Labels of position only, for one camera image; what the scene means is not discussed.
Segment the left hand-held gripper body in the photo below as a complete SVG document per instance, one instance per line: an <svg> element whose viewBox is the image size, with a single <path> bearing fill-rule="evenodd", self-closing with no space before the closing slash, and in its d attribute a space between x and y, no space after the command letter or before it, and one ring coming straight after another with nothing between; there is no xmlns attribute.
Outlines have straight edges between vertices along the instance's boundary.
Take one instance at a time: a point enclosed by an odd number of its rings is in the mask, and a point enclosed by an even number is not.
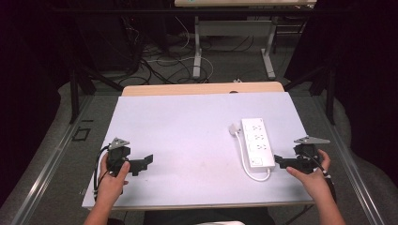
<svg viewBox="0 0 398 225"><path fill-rule="evenodd" d="M130 154L129 142L115 137L108 147L107 170L118 174Z"/></svg>

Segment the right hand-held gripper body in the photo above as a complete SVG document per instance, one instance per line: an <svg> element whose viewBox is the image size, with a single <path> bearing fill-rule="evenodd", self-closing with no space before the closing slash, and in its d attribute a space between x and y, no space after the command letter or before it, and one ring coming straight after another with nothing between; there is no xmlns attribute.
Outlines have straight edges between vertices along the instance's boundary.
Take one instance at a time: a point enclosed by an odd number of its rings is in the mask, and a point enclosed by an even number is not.
<svg viewBox="0 0 398 225"><path fill-rule="evenodd" d="M315 169L321 168L321 158L316 147L317 144L328 144L330 140L305 136L294 140L294 151L297 155L298 170L310 174Z"/></svg>

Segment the white power strip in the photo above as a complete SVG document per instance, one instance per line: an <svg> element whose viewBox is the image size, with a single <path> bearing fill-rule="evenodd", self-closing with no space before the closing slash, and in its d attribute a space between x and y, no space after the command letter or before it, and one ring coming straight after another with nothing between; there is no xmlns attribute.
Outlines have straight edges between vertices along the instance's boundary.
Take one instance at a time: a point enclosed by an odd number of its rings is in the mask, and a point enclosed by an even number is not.
<svg viewBox="0 0 398 225"><path fill-rule="evenodd" d="M263 119L244 118L241 125L250 170L255 173L272 170L275 161Z"/></svg>

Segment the person's right hand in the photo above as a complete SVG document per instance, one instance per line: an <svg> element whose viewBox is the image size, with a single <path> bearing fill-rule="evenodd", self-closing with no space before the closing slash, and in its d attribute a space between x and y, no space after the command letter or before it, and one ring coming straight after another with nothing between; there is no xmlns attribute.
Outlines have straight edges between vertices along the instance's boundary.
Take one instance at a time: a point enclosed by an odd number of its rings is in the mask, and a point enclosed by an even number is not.
<svg viewBox="0 0 398 225"><path fill-rule="evenodd" d="M323 175L323 171L327 171L329 169L329 155L321 149L318 150L318 153L321 158L323 158L321 169L317 169L315 172L310 174L302 173L292 167L287 167L286 170L290 175L294 176L302 183L308 194L316 203L325 203L326 201L334 202L327 181Z"/></svg>

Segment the person's left hand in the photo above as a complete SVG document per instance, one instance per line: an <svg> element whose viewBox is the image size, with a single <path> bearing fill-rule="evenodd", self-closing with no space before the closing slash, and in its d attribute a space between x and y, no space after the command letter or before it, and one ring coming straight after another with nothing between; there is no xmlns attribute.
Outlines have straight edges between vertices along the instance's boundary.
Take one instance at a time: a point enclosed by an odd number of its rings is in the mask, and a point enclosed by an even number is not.
<svg viewBox="0 0 398 225"><path fill-rule="evenodd" d="M100 205L113 206L122 193L123 187L128 183L125 180L130 170L130 164L124 162L117 176L107 171L108 155L105 154L100 164L100 181L97 203Z"/></svg>

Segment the white table mat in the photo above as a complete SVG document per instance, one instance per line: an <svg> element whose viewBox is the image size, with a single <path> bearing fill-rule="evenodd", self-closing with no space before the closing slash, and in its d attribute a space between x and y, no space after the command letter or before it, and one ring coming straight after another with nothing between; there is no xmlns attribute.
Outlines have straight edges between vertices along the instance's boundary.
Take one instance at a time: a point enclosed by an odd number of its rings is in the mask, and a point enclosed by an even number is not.
<svg viewBox="0 0 398 225"><path fill-rule="evenodd" d="M306 131L285 92L120 97L105 140L126 140L132 158L153 156L129 176L117 210L310 203L300 181L267 171L254 181L242 169L240 141L229 128L261 118L274 154L291 158Z"/></svg>

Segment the black metal stand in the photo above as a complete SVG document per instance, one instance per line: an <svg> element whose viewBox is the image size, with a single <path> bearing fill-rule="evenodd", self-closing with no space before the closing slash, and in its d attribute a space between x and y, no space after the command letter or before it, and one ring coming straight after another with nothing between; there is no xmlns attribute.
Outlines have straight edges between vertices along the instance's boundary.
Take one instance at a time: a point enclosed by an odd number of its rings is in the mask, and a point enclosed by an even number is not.
<svg viewBox="0 0 398 225"><path fill-rule="evenodd" d="M325 114L329 122L332 125L335 125L333 107L336 82L336 66L331 63L318 66L311 71L299 76L296 80L289 82L283 88L285 91L289 91L295 86L302 84L310 79L314 79L314 82L310 86L310 94L312 96L320 96L323 90L327 91Z"/></svg>
<svg viewBox="0 0 398 225"><path fill-rule="evenodd" d="M71 124L76 121L80 114L79 89L82 89L86 95L94 95L97 91L95 85L91 81L92 78L114 88L116 91L122 91L124 89L123 86L104 77L94 69L80 62L74 63L69 70L71 100L71 118L69 122Z"/></svg>

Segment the wooden table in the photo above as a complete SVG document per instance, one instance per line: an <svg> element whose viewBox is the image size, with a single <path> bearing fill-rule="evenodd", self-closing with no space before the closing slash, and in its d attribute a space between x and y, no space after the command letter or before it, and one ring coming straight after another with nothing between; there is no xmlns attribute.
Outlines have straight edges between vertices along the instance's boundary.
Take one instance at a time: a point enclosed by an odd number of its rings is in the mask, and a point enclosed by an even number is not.
<svg viewBox="0 0 398 225"><path fill-rule="evenodd" d="M224 82L160 85L130 85L124 88L122 97L207 95L230 93L283 92L279 82Z"/></svg>

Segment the person's dark lap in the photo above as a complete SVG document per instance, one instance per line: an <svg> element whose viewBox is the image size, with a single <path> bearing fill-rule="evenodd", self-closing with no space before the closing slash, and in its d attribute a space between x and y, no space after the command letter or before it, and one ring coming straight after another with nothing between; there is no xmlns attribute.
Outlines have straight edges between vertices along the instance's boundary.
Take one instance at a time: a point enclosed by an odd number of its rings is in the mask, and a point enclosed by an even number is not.
<svg viewBox="0 0 398 225"><path fill-rule="evenodd" d="M266 207L146 211L144 225L200 225L208 223L276 225Z"/></svg>

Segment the dark curtain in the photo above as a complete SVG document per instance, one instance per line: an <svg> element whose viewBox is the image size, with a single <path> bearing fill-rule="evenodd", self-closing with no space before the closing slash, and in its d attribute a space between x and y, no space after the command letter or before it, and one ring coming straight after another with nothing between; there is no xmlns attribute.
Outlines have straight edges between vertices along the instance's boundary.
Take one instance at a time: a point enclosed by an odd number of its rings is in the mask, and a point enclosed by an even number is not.
<svg viewBox="0 0 398 225"><path fill-rule="evenodd" d="M398 187L398 0L317 0L350 9L312 17L284 77L295 81L338 51L335 97L351 125L351 149Z"/></svg>
<svg viewBox="0 0 398 225"><path fill-rule="evenodd" d="M36 154L68 81L40 0L0 0L0 207Z"/></svg>

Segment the white desk with metal legs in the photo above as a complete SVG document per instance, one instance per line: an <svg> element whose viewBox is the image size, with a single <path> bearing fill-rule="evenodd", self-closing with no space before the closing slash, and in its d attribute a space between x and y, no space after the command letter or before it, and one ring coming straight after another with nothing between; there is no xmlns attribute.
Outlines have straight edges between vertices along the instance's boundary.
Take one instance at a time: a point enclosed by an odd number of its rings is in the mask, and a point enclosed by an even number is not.
<svg viewBox="0 0 398 225"><path fill-rule="evenodd" d="M297 9L298 7L314 6L317 0L175 0L175 6L184 9ZM267 77L276 78L269 53L276 35L278 16L270 16L266 20L232 20L200 19L194 17L195 56L193 61L193 78L201 75L202 56L201 37L265 37L267 45L261 50Z"/></svg>

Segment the black square floor frame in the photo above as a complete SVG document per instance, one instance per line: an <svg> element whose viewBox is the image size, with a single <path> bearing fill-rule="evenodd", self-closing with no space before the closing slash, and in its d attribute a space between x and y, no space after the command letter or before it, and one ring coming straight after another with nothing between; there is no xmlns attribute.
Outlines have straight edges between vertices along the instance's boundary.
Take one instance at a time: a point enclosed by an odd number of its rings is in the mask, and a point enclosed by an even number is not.
<svg viewBox="0 0 398 225"><path fill-rule="evenodd" d="M94 123L94 121L91 119L81 120L77 124L77 128L75 128L75 131L72 134L71 140L73 142L84 142L88 138L88 136L92 130L93 123Z"/></svg>

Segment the metal floor rail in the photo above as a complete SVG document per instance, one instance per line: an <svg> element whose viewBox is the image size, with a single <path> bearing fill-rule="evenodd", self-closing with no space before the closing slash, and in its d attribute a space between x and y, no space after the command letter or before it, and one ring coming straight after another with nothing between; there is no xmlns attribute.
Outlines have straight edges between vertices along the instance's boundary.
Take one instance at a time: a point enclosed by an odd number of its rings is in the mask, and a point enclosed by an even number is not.
<svg viewBox="0 0 398 225"><path fill-rule="evenodd" d="M82 207L94 167L99 143L95 117L91 114L95 98L84 97L81 113L69 122L62 108L12 200L17 211L7 225L82 225L88 210ZM72 134L84 119L94 121L84 142L73 142Z"/></svg>
<svg viewBox="0 0 398 225"><path fill-rule="evenodd" d="M323 96L313 97L313 101L331 134L332 142L336 145L335 153L338 155L339 161L355 192L355 197L360 203L361 211L367 217L370 225L387 225L376 205L375 199L371 196L370 189L365 183L365 179L369 178L370 174L361 175L361 168L357 163L358 157L350 150L351 126L348 117L345 115L344 107L334 100L331 107L332 117L329 119L326 98Z"/></svg>

